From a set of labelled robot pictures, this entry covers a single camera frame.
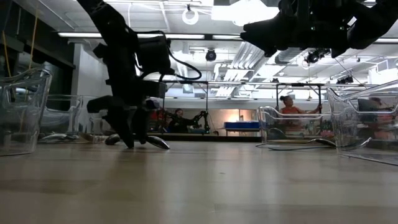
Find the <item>ventilation duct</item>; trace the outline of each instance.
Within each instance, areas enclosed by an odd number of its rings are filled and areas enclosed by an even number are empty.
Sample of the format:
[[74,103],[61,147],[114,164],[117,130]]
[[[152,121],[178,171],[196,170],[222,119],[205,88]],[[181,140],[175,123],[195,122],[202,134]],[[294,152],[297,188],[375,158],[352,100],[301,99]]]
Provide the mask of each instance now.
[[253,69],[264,56],[264,51],[258,47],[243,42],[231,63],[232,68]]
[[275,58],[275,63],[280,65],[287,65],[292,62],[298,55],[300,55],[303,51],[298,47],[289,47],[287,50],[279,53]]
[[[188,77],[188,68],[185,65],[177,64],[178,73],[183,77]],[[183,84],[182,93],[193,93],[193,85]]]

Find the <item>wooden floor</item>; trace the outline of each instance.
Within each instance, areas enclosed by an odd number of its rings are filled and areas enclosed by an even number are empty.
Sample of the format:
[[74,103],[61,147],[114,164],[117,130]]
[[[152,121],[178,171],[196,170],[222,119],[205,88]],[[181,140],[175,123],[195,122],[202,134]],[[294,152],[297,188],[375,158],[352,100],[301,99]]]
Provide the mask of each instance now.
[[0,223],[398,222],[398,167],[334,150],[39,145],[0,158]]

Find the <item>person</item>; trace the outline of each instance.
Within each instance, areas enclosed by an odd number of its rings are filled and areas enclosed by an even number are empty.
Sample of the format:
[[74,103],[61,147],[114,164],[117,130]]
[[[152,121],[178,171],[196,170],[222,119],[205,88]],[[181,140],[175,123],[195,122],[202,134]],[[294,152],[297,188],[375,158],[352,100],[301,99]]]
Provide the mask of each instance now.
[[315,114],[322,109],[322,105],[318,105],[315,110],[304,111],[293,106],[293,99],[290,96],[281,96],[279,99],[283,101],[285,105],[285,107],[279,111],[282,114]]
[[184,115],[184,111],[181,108],[178,108],[174,111],[175,117],[172,118],[169,123],[169,130],[171,133],[188,133],[188,125],[190,125],[190,120],[185,119],[182,116]]
[[[394,107],[389,107],[388,104],[383,102],[378,97],[369,97],[368,100],[362,100],[362,104],[366,105],[365,108],[360,105],[360,111],[390,111]],[[389,125],[394,126],[396,117],[391,114],[367,115],[360,116],[361,121],[365,124],[359,131],[359,136],[364,138],[373,138],[379,140],[395,139],[395,133],[392,131],[394,128],[389,128]]]
[[[285,107],[279,111],[282,114],[315,114],[322,109],[322,105],[318,105],[315,110],[304,111],[293,105],[293,99],[290,96],[281,96],[279,99],[283,101],[285,105]],[[285,131],[302,131],[303,129],[301,120],[294,119],[293,117],[282,120],[280,124],[283,125]]]

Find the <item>person sitting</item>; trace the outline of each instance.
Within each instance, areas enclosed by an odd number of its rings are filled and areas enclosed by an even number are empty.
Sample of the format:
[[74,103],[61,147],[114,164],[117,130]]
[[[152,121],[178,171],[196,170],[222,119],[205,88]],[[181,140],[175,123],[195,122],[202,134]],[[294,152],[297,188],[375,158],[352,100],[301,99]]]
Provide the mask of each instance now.
[[193,125],[193,121],[190,119],[183,118],[184,111],[182,109],[176,109],[169,123],[169,130],[171,133],[188,133],[189,125]]
[[285,105],[285,107],[279,111],[282,114],[315,114],[322,109],[322,105],[318,105],[315,110],[304,111],[293,106],[293,99],[290,96],[281,96],[279,99],[283,101]]
[[[293,106],[293,99],[290,96],[281,96],[279,98],[284,102],[285,107],[282,108],[279,112],[282,114],[315,114],[322,109],[322,105],[318,105],[315,110],[312,111],[304,111],[296,106]],[[287,119],[282,120],[280,123],[283,125],[283,129],[285,131],[301,131],[303,129],[301,120],[294,119],[294,117],[287,117]]]

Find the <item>fluorescent light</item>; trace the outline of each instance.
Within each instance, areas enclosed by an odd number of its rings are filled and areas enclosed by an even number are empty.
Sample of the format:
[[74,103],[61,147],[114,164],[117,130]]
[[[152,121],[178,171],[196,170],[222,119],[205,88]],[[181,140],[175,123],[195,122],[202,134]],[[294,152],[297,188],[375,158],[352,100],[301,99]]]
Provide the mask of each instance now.
[[250,99],[250,96],[239,96],[239,95],[236,95],[234,97],[235,98],[242,98],[242,99]]
[[380,38],[374,43],[376,44],[398,44],[398,38]]
[[241,82],[208,82],[209,84],[241,85]]
[[240,35],[213,35],[213,40],[242,40]]
[[[66,38],[95,38],[101,39],[102,36],[100,33],[89,33],[89,32],[59,32],[58,35],[60,37]],[[138,38],[151,38],[157,37],[161,34],[138,34]],[[166,34],[167,38],[170,39],[204,39],[205,35],[203,34]]]
[[139,3],[139,4],[159,4],[160,2],[164,4],[181,4],[181,5],[186,5],[186,4],[191,4],[195,6],[200,6],[201,2],[200,1],[178,1],[178,0],[169,0],[169,1],[145,1],[145,0],[104,0],[106,3],[117,3],[117,4],[131,4],[131,3]]
[[180,100],[202,100],[200,97],[174,97],[174,99],[180,99]]
[[203,34],[166,34],[167,38],[170,39],[204,39]]
[[58,35],[67,38],[102,38],[100,33],[59,32]]
[[[87,39],[102,39],[100,33],[96,32],[59,32],[60,37],[66,38],[87,38]],[[156,37],[161,34],[138,34],[139,38]],[[204,34],[166,34],[169,39],[175,40],[204,40]],[[213,35],[211,40],[241,40],[239,35]],[[375,44],[398,44],[398,38],[380,38],[374,42]]]
[[278,83],[251,83],[251,82],[248,82],[248,83],[246,83],[247,85],[276,85],[276,84],[278,84]]
[[229,100],[236,100],[236,101],[242,100],[242,101],[246,101],[246,100],[254,100],[254,99],[252,99],[252,98],[229,98]]

